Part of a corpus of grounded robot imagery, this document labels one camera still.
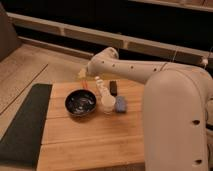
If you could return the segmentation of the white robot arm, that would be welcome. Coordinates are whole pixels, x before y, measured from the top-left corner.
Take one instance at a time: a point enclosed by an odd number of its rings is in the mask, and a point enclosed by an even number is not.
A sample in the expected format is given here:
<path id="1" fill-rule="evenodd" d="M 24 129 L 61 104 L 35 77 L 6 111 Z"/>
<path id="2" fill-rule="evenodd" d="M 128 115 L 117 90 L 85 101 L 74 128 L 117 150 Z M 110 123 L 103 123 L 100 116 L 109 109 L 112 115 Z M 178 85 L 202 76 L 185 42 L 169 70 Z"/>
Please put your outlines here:
<path id="1" fill-rule="evenodd" d="M 113 73 L 144 85 L 142 121 L 146 171 L 209 171 L 207 104 L 213 78 L 203 68 L 159 61 L 121 60 L 108 47 L 79 76 Z"/>

